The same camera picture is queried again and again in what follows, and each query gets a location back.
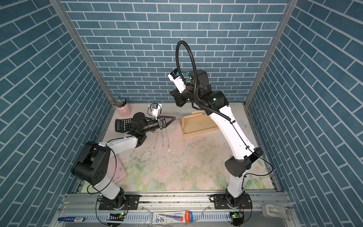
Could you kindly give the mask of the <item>pens in pink cup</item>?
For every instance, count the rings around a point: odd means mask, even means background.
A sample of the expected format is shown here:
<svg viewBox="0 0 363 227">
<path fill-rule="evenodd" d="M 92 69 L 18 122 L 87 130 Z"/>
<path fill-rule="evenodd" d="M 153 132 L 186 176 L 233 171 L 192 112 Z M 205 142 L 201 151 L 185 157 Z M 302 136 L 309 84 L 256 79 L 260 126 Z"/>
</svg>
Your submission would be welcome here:
<svg viewBox="0 0 363 227">
<path fill-rule="evenodd" d="M 122 108 L 127 104 L 127 100 L 123 99 L 123 98 L 119 98 L 117 100 L 115 100 L 112 105 L 116 108 Z"/>
</svg>

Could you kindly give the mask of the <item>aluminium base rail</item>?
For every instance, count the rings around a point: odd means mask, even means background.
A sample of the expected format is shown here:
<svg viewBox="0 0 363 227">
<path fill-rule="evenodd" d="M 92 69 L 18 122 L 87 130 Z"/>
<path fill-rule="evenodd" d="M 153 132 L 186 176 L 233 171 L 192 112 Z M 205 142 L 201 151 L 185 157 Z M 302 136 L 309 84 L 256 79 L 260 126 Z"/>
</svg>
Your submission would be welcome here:
<svg viewBox="0 0 363 227">
<path fill-rule="evenodd" d="M 57 211 L 52 227 L 77 226 L 123 227 L 126 224 L 147 226 L 152 224 L 154 212 L 191 211 L 194 223 L 221 222 L 230 225 L 232 222 L 246 226 L 283 226 L 298 227 L 300 224 L 286 193 L 275 191 L 248 191 L 247 198 L 240 206 L 227 204 L 222 191 L 200 191 L 187 193 L 127 193 L 139 195 L 136 210 L 101 210 L 100 197 L 88 194 L 67 194 Z M 289 219 L 266 218 L 262 215 L 261 206 L 274 204 L 288 209 Z M 84 222 L 58 222 L 60 217 L 85 217 Z"/>
</svg>

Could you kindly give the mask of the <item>blue marker pen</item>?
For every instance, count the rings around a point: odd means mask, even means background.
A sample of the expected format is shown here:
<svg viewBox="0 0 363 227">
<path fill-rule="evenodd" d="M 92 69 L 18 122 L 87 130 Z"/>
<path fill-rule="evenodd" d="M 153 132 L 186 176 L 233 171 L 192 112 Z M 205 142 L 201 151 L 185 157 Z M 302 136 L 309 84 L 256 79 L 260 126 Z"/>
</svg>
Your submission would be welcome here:
<svg viewBox="0 0 363 227">
<path fill-rule="evenodd" d="M 85 217 L 60 217 L 58 218 L 58 222 L 84 222 L 86 220 Z"/>
</svg>

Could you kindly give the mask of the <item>white plastic bracket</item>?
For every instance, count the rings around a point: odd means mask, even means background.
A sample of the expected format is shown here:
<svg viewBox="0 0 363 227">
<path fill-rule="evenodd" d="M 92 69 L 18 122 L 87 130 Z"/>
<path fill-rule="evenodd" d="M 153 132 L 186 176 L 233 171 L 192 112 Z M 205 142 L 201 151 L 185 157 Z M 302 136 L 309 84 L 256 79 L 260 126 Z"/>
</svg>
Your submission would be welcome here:
<svg viewBox="0 0 363 227">
<path fill-rule="evenodd" d="M 266 218 L 282 218 L 289 219 L 288 209 L 286 207 L 264 204 L 261 206 L 262 215 Z"/>
</svg>

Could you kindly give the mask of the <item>red blue packaged box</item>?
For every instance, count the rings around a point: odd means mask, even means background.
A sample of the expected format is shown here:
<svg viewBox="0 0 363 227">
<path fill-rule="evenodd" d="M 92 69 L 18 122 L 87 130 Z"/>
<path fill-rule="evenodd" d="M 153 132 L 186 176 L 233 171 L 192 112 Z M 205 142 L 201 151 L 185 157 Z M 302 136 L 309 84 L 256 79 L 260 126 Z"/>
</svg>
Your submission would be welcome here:
<svg viewBox="0 0 363 227">
<path fill-rule="evenodd" d="M 152 224 L 173 224 L 173 223 L 193 223 L 194 217 L 191 211 L 168 211 L 154 212 Z"/>
</svg>

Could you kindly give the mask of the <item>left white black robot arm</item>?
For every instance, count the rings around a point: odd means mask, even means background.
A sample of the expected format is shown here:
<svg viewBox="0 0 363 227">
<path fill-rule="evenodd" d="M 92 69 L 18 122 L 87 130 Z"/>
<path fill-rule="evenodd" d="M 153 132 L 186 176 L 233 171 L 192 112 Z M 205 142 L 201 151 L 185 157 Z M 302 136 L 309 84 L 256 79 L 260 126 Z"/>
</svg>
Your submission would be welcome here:
<svg viewBox="0 0 363 227">
<path fill-rule="evenodd" d="M 123 189 L 113 182 L 117 172 L 117 155 L 141 146 L 148 132 L 163 130 L 175 120 L 174 116 L 146 117 L 141 112 L 133 118 L 117 119 L 115 131 L 126 135 L 107 142 L 87 142 L 76 158 L 71 173 L 89 183 L 103 198 L 123 201 Z"/>
</svg>

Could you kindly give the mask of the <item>wooden jewelry display stand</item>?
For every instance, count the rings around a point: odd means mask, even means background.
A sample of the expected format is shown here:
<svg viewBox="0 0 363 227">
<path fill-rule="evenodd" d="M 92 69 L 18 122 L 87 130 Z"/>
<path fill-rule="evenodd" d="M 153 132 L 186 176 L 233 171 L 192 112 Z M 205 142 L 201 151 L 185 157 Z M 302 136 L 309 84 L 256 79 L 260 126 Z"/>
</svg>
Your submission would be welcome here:
<svg viewBox="0 0 363 227">
<path fill-rule="evenodd" d="M 193 111 L 191 115 L 183 116 L 180 124 L 184 138 L 219 131 L 217 124 L 205 111 Z"/>
</svg>

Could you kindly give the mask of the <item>pink pen holder cup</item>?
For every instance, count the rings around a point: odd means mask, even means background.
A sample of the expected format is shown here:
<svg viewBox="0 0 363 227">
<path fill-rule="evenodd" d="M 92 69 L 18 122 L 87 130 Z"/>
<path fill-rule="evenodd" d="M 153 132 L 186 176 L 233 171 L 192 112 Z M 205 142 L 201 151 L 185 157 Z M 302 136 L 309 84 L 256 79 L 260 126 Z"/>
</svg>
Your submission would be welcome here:
<svg viewBox="0 0 363 227">
<path fill-rule="evenodd" d="M 129 104 L 125 104 L 122 107 L 116 108 L 117 112 L 119 113 L 120 117 L 127 117 L 131 114 L 131 109 Z"/>
</svg>

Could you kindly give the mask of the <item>black desk calculator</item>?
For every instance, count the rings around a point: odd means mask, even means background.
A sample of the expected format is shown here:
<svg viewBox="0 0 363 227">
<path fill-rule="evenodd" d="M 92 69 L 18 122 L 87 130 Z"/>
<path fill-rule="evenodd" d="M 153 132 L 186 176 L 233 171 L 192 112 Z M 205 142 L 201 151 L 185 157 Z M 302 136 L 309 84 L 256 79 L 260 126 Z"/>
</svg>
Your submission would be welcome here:
<svg viewBox="0 0 363 227">
<path fill-rule="evenodd" d="M 126 133 L 133 129 L 132 119 L 116 119 L 115 131 L 120 133 Z"/>
</svg>

